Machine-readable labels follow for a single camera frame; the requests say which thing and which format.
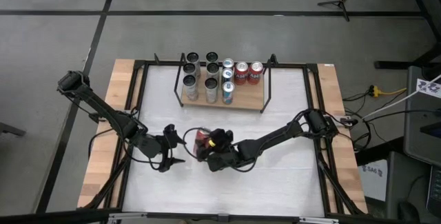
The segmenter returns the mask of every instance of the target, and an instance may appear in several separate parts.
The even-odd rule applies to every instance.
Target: concrete floor
[[[113,0],[111,10],[314,10],[328,0]],[[105,0],[0,0],[0,10],[102,10]],[[424,0],[435,21],[441,6]],[[414,0],[348,0],[348,10],[418,10]],[[69,102],[56,91],[67,70],[81,70],[99,17],[0,16],[0,113],[23,128],[22,138],[0,136],[0,215],[34,211]],[[178,59],[181,52],[283,62],[334,63],[343,96],[369,85],[392,91],[406,86],[405,71],[375,70],[373,61],[411,61],[435,39],[419,18],[342,17],[107,17],[90,71],[104,96],[115,59]],[[367,114],[390,98],[368,98]],[[352,110],[361,102],[345,104]],[[395,111],[404,106],[397,106]],[[400,116],[376,121],[379,133],[403,133]],[[96,125],[80,112],[48,211],[76,207],[87,166],[87,144]],[[361,135],[354,129],[353,137]],[[373,137],[372,144],[380,139]]]

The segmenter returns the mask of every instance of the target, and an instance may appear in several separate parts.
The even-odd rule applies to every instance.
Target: desk
[[[136,105],[136,100],[139,94],[139,81],[136,80],[133,89],[132,99],[127,101],[130,81],[132,77],[140,79],[143,76],[143,71],[139,70],[137,74],[133,74],[135,60],[132,59],[117,59],[114,64],[112,76],[110,78],[109,87],[105,96],[105,101],[117,110],[124,110],[125,107],[132,108]],[[342,104],[342,97],[338,80],[336,76],[336,69],[333,65],[319,64],[318,71],[320,75],[320,84],[322,88],[322,95],[325,102],[326,110],[330,114],[344,115],[345,111]],[[314,77],[309,75],[311,84],[314,84]],[[318,107],[318,97],[313,90],[314,106]],[[97,132],[102,132],[109,129],[107,122],[100,123]],[[339,128],[340,132],[349,135],[349,131]],[[94,195],[100,190],[103,184],[107,181],[112,170],[114,162],[114,155],[116,151],[117,136],[114,132],[108,132],[95,139],[88,168],[85,173],[83,187],[78,201],[78,206],[84,206],[89,203]],[[358,174],[357,163],[353,153],[351,141],[343,136],[337,136],[333,143],[334,157],[340,184],[348,193],[349,197],[356,203],[356,205],[364,212],[367,212],[365,197],[362,191],[360,177]],[[116,207],[119,199],[119,189],[121,187],[121,179],[118,180],[114,186],[112,198],[109,200],[110,207]],[[331,212],[336,212],[336,201],[334,198],[334,191],[328,182],[328,195],[331,207]]]

